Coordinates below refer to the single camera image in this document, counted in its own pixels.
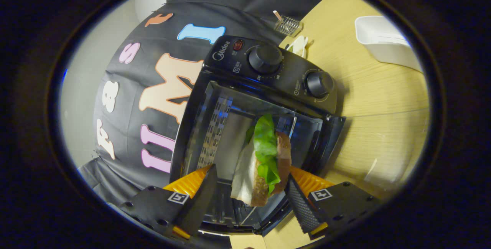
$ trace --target wooden surface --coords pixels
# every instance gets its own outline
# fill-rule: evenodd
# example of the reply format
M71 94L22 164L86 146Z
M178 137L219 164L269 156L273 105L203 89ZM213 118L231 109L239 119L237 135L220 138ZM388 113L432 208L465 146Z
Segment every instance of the wooden surface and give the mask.
M428 94L423 74L378 62L358 43L354 20L367 15L380 13L362 0L322 0L303 18L300 35L309 38L307 59L337 81L340 113L347 117L325 168L326 180L351 181L385 199L403 185L419 158L428 128ZM287 37L280 47L293 41ZM253 240L238 239L231 236L234 249ZM268 249L310 242L293 214L264 238Z

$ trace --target oven control knob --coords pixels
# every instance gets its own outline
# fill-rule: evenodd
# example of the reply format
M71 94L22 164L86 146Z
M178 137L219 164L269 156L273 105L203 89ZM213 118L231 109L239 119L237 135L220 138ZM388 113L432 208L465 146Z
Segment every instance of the oven control knob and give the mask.
M276 72L282 60L283 55L276 46L256 46L249 53L249 64L260 74L272 74Z
M313 72L307 74L305 82L309 92L318 99L325 97L334 90L334 80L326 72Z

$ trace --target green lettuce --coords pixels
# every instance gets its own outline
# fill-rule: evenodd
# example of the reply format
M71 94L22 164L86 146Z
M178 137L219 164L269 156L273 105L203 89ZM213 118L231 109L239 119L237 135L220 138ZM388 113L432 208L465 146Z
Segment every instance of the green lettuce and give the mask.
M257 174L264 177L269 186L268 196L280 182L277 167L277 137L275 125L270 114L261 116L254 128L254 150L256 158L261 162L257 167Z

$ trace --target toaster oven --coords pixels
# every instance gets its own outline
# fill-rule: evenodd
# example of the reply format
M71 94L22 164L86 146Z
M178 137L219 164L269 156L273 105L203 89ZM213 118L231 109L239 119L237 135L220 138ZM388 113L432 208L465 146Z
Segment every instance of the toaster oven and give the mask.
M284 192L263 207L230 198L246 131L271 114L290 138L292 165L319 175L346 119L334 115L336 101L335 80L304 58L262 41L218 38L193 85L170 169L172 182L216 164L219 180L202 230L266 235L274 228L291 211Z

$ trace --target white bowl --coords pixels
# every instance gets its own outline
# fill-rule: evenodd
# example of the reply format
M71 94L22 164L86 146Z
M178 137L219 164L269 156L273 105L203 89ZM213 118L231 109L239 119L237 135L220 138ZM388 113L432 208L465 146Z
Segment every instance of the white bowl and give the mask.
M380 62L410 67L422 72L418 58L404 36L383 16L354 20L356 39Z

